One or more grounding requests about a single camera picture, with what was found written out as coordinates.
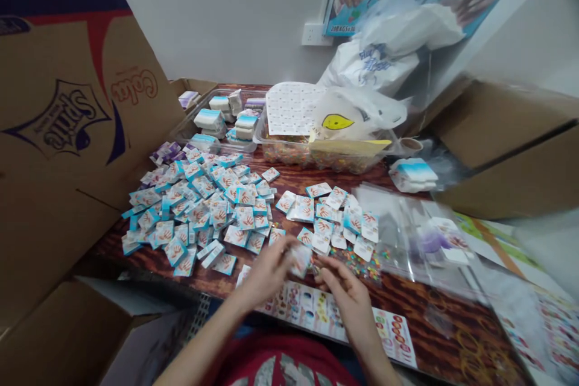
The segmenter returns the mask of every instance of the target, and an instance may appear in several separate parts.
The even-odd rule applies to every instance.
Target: wall socket
[[[324,45],[334,44],[334,38],[323,34],[323,23],[306,23],[303,25],[302,45]]]

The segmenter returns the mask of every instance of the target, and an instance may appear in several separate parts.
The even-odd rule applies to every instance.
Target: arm
[[[318,260],[323,268],[315,280],[334,295],[366,380],[370,385],[402,386],[382,348],[368,289],[337,259],[320,256]]]
[[[264,250],[245,282],[223,302],[199,333],[177,355],[155,382],[155,386],[211,384],[218,372],[223,349],[245,316],[273,297],[282,287],[291,267],[289,247],[298,241],[286,237]]]

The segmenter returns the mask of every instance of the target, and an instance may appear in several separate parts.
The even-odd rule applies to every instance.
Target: white plastic bag
[[[360,48],[354,39],[344,42],[321,76],[320,86],[368,87],[384,95],[394,95],[419,64],[412,53],[397,60],[384,57],[383,45]]]
[[[317,139],[371,140],[375,131],[406,121],[407,109],[364,87],[331,87],[315,102],[312,117]]]
[[[368,87],[394,95],[418,66],[417,49],[451,45],[464,37],[450,8],[415,0],[380,0],[350,42],[341,44],[318,85]]]

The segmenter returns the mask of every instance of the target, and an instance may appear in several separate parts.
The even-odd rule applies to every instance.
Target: clear plastic tray
[[[193,123],[193,119],[198,115],[201,109],[208,109],[209,108],[209,101],[213,97],[226,97],[230,93],[232,93],[234,89],[214,89],[209,94],[199,101],[197,107],[189,112],[187,117],[176,127],[173,131],[169,134],[170,141],[177,142],[180,145],[185,145],[193,135],[196,133],[201,133],[201,128],[197,127]],[[241,101],[245,105],[245,102],[248,98],[265,98],[266,91],[265,90],[244,90],[241,89]],[[227,124],[227,130],[231,130],[233,128],[233,124]],[[251,142],[247,145],[238,145],[229,143],[226,139],[220,141],[222,145],[227,145],[227,149],[231,151],[231,153],[253,153],[255,149],[257,149],[257,144]]]
[[[380,139],[391,140],[392,144],[385,150],[371,156],[310,151],[306,137],[287,136],[286,140],[269,137],[266,110],[259,117],[253,135],[253,141],[262,145],[265,160],[270,163],[280,161],[286,165],[316,166],[318,169],[331,168],[336,172],[349,171],[353,174],[369,171],[387,155],[400,154],[399,140],[392,130],[382,131]]]

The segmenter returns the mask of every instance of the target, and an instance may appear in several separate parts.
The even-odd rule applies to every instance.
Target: small cup
[[[400,139],[400,145],[402,146],[402,155],[404,158],[409,158],[415,155],[417,152],[422,151],[422,144],[412,138],[402,138]]]

